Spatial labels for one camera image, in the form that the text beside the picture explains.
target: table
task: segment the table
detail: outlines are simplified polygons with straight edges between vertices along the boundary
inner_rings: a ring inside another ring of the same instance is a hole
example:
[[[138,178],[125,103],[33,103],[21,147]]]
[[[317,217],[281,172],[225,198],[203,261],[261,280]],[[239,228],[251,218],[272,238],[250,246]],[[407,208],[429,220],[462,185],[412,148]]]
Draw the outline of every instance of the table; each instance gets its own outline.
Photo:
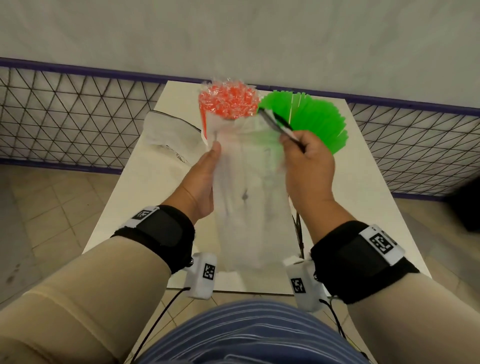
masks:
[[[199,84],[168,81],[155,110],[184,119],[201,128],[198,110]],[[390,191],[345,100],[324,98],[346,118],[347,145],[335,154],[336,173],[333,183],[335,199],[357,219],[376,223],[406,250],[407,258],[424,274],[430,275],[420,252],[408,231]],[[121,174],[112,195],[92,232],[84,252],[92,249],[144,206],[160,204],[178,186],[188,167],[159,146],[148,145],[141,135]],[[194,252],[206,251],[219,255],[214,214],[195,226]],[[305,251],[312,247],[303,224]],[[279,264],[261,272],[221,271],[215,281],[216,291],[292,294],[287,275]],[[174,274],[169,288],[182,288],[185,272]]]

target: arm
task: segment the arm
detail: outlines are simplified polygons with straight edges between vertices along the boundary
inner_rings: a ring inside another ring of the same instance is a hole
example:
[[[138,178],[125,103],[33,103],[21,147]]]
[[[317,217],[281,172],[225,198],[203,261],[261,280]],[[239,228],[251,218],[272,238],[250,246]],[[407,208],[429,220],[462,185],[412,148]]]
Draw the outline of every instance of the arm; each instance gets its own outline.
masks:
[[[215,143],[163,203],[183,216],[183,231],[192,230],[198,219],[213,210],[212,180],[219,155],[220,144]],[[156,242],[139,238],[134,230],[117,231],[118,236],[73,260],[3,309],[0,359],[123,363],[158,306],[171,273],[185,267],[185,256],[190,261],[193,243],[192,235],[181,246],[158,249]]]
[[[316,242],[312,248],[315,261],[317,244],[326,243],[328,234],[355,219],[333,198],[335,161],[329,150],[310,132],[295,134],[306,151],[301,153],[282,137],[287,191]],[[370,296],[349,304],[348,312],[380,363],[457,364],[480,357],[480,315],[421,273],[390,280]]]

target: white plastic bag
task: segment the white plastic bag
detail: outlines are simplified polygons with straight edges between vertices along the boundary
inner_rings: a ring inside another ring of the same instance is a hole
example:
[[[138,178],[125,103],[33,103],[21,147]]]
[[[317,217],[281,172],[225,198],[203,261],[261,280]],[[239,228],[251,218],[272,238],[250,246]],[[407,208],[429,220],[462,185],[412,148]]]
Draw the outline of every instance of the white plastic bag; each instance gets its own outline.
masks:
[[[189,166],[193,166],[206,151],[200,129],[158,111],[150,111],[145,117],[143,135],[148,144],[172,150]]]
[[[229,270],[262,268],[299,254],[278,132],[259,115],[208,114],[207,140],[222,145],[213,193],[220,250]]]

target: person's right hand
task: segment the person's right hand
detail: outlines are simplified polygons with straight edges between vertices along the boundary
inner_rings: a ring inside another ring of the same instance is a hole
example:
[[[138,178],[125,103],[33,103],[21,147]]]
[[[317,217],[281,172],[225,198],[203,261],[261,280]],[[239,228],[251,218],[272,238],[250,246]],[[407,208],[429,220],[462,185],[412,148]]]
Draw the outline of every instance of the person's right hand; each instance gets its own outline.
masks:
[[[307,224],[313,243],[316,243],[331,230],[354,218],[334,200],[335,160],[330,150],[312,132],[299,130],[293,133],[305,146],[305,154],[288,136],[281,135],[287,192]]]

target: person's left hand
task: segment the person's left hand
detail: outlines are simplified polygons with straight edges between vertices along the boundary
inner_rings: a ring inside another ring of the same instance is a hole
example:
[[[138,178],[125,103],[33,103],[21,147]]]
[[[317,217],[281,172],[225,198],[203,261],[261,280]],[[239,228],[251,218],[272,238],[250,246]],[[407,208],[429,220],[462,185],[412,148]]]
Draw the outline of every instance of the person's left hand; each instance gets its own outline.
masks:
[[[183,212],[193,225],[213,211],[213,172],[220,159],[222,147],[213,142],[212,149],[200,157],[183,178],[180,186],[162,205],[169,205]]]

